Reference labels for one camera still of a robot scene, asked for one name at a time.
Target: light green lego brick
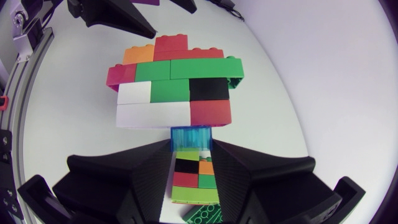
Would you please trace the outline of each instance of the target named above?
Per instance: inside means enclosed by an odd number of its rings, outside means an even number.
[[[177,159],[188,159],[193,161],[199,161],[199,151],[177,152],[175,157]]]
[[[228,88],[235,88],[243,77],[241,59],[232,56],[171,60],[170,64],[170,79],[227,78]]]
[[[152,81],[151,103],[182,102],[189,99],[189,79]]]
[[[138,63],[135,82],[169,80],[170,61]]]
[[[198,188],[216,189],[216,179],[214,175],[199,174]]]
[[[214,205],[220,203],[217,189],[199,189],[193,187],[172,187],[172,202],[191,205]]]

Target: pink lego brick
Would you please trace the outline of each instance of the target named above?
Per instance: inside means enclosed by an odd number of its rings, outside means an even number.
[[[106,85],[114,91],[119,91],[119,84],[134,82],[137,64],[120,65],[109,68]]]

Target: orange lego brick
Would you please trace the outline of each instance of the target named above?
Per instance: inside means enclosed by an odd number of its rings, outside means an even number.
[[[213,163],[199,161],[199,174],[214,175]]]
[[[147,44],[144,47],[132,47],[126,49],[123,57],[123,65],[131,63],[153,62],[155,46]]]

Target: black lego brick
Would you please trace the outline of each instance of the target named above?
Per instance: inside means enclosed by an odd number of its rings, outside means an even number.
[[[186,159],[175,160],[175,172],[184,172],[189,174],[199,173],[199,161],[191,161]]]
[[[229,99],[226,78],[191,78],[189,91],[190,101]]]

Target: stacked lego bricks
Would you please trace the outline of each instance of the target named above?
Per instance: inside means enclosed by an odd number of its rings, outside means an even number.
[[[220,202],[210,157],[200,157],[199,151],[176,153],[172,202],[192,205]]]
[[[127,49],[106,84],[118,91],[117,127],[215,127],[231,123],[228,91],[243,76],[240,59],[216,48],[188,50],[179,34]]]

